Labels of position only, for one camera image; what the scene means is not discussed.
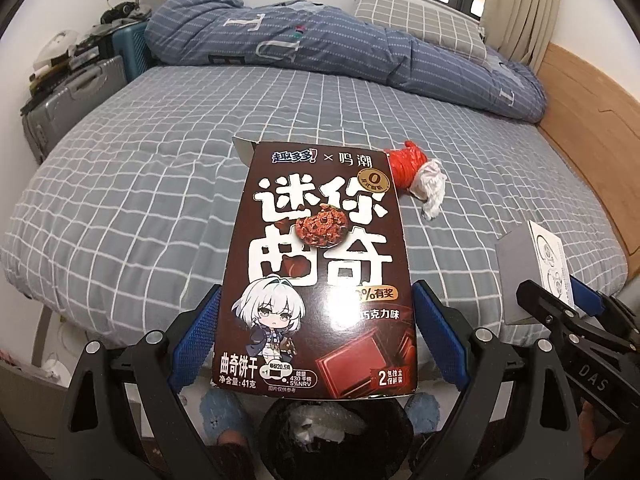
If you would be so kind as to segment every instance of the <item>yellow label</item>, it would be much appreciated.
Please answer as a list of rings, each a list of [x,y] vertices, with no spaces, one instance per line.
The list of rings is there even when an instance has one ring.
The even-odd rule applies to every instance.
[[[398,290],[391,285],[359,286],[357,289],[360,302],[394,301],[398,299]]]
[[[374,168],[366,168],[358,172],[358,182],[360,185],[372,193],[384,193],[389,191],[391,182],[384,173]]]

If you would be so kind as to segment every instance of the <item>gray suitcase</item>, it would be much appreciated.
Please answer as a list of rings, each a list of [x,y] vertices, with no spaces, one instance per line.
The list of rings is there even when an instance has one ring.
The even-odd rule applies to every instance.
[[[85,115],[127,84],[120,56],[88,67],[62,83],[22,117],[24,135],[39,164]]]

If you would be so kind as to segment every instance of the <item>plaid pillow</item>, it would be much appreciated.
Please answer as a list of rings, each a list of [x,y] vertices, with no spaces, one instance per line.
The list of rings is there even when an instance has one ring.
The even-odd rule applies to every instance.
[[[408,0],[356,0],[354,15],[364,22],[407,32],[491,70],[479,24],[437,4],[418,4]]]

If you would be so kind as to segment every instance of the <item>chibi character with white hair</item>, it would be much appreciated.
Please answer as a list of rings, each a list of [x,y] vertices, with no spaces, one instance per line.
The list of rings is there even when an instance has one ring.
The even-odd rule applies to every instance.
[[[296,354],[291,335],[300,329],[305,304],[289,280],[270,274],[249,283],[232,310],[251,329],[250,357],[261,355],[267,364],[291,362]]]

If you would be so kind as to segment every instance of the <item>beige curtain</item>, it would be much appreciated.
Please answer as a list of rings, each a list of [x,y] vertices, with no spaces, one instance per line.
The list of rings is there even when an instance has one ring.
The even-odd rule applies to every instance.
[[[537,72],[556,26],[560,0],[486,0],[486,44]]]

